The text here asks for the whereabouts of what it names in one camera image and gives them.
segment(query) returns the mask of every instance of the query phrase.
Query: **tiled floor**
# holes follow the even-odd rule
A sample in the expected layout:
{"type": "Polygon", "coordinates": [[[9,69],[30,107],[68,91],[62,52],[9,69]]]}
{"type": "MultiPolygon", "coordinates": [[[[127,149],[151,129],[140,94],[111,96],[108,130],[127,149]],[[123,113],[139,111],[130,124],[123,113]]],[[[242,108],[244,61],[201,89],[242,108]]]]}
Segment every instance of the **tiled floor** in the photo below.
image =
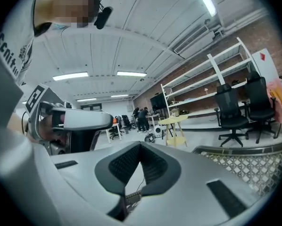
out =
{"type": "MultiPolygon", "coordinates": [[[[225,140],[218,140],[218,136],[220,134],[227,134],[230,133],[229,131],[184,131],[184,135],[187,140],[187,147],[185,145],[178,145],[176,148],[179,150],[183,150],[186,152],[192,152],[197,146],[199,145],[206,145],[206,146],[217,146],[219,147],[221,142],[225,140]]],[[[250,146],[267,146],[267,145],[274,145],[277,143],[282,142],[282,134],[278,136],[277,139],[273,139],[272,135],[269,134],[262,134],[260,138],[259,144],[255,144],[257,133],[252,132],[249,134],[249,140],[246,140],[245,138],[240,137],[242,143],[244,144],[244,147],[250,147],[250,146]]],[[[117,146],[120,143],[123,142],[130,142],[130,141],[144,141],[145,134],[141,133],[138,134],[137,130],[131,130],[129,131],[129,134],[122,134],[122,141],[120,141],[119,137],[114,138],[114,140],[111,140],[111,144],[108,143],[107,135],[104,132],[101,133],[98,142],[96,144],[96,150],[102,149],[109,146],[117,146]]],[[[165,138],[162,140],[162,138],[156,138],[155,143],[165,145],[165,138]]],[[[235,141],[231,140],[227,142],[223,147],[240,147],[240,145],[235,141]]],[[[133,176],[131,177],[129,183],[126,186],[126,194],[131,194],[137,191],[138,186],[143,181],[143,171],[142,167],[139,164],[136,171],[134,172],[133,176]]],[[[140,188],[145,186],[145,181],[142,182],[140,188]]]]}

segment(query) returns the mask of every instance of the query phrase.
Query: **mesh chair back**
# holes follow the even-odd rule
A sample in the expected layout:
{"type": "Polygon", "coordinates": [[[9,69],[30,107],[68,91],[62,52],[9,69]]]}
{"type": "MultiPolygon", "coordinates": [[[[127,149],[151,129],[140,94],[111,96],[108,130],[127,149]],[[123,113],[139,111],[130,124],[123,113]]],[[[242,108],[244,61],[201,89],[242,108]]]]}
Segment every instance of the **mesh chair back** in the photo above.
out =
{"type": "Polygon", "coordinates": [[[217,87],[215,100],[220,108],[220,119],[229,119],[241,115],[235,89],[229,84],[217,87]]]}
{"type": "Polygon", "coordinates": [[[253,71],[247,77],[246,93],[250,99],[250,110],[264,110],[271,107],[264,77],[253,71]]]}

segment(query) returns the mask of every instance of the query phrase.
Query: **white table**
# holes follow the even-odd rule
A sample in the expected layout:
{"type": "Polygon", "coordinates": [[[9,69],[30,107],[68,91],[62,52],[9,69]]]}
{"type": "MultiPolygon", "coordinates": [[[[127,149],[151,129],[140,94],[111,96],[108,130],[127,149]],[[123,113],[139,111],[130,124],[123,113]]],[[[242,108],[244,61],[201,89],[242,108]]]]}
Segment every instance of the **white table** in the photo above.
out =
{"type": "Polygon", "coordinates": [[[148,115],[148,116],[146,116],[146,118],[151,118],[153,127],[155,127],[155,120],[154,120],[154,117],[157,117],[157,116],[159,116],[159,120],[160,120],[160,114],[155,114],[155,115],[148,115]]]}
{"type": "MultiPolygon", "coordinates": [[[[112,125],[112,128],[113,128],[114,126],[117,126],[117,130],[118,130],[119,138],[120,138],[120,141],[122,141],[122,138],[121,138],[121,133],[120,133],[120,129],[119,129],[119,123],[113,124],[113,125],[112,125]]],[[[109,134],[109,131],[108,131],[108,130],[110,130],[110,128],[109,128],[109,129],[106,129],[105,131],[107,132],[108,143],[110,143],[110,144],[111,144],[111,139],[109,138],[109,137],[110,137],[110,134],[109,134]]]]}

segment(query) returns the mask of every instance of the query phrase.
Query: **desk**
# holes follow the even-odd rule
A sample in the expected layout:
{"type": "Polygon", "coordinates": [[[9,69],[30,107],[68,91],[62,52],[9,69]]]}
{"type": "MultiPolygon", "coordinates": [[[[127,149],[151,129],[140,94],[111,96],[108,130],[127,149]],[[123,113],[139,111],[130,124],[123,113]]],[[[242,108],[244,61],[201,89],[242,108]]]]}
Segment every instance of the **desk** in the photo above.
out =
{"type": "Polygon", "coordinates": [[[185,143],[185,145],[187,146],[186,143],[186,138],[184,137],[182,128],[181,128],[181,124],[180,122],[183,120],[186,120],[188,118],[188,115],[180,115],[180,116],[176,116],[176,117],[170,117],[161,121],[158,121],[159,125],[166,125],[166,145],[174,145],[175,147],[177,146],[177,144],[183,144],[185,143]],[[178,126],[180,128],[180,132],[182,134],[181,137],[177,137],[175,134],[175,124],[178,123],[178,126]],[[174,127],[174,137],[170,140],[168,140],[168,129],[169,129],[169,125],[173,125],[174,127]]]}
{"type": "Polygon", "coordinates": [[[155,120],[154,120],[154,117],[157,117],[157,116],[159,116],[159,120],[160,120],[160,114],[155,114],[155,115],[148,115],[148,116],[146,116],[146,118],[151,118],[153,127],[155,127],[155,120]]]}
{"type": "MultiPolygon", "coordinates": [[[[117,126],[117,130],[118,130],[119,138],[120,138],[120,141],[122,141],[122,138],[121,138],[121,133],[120,133],[120,129],[119,129],[119,123],[116,123],[116,124],[113,124],[113,125],[112,125],[112,127],[114,127],[114,126],[117,126]]],[[[111,144],[111,138],[109,138],[109,137],[110,137],[110,134],[109,134],[109,131],[108,131],[108,130],[109,130],[109,129],[106,129],[105,131],[106,131],[106,133],[107,133],[108,143],[110,143],[110,144],[111,144]]]]}

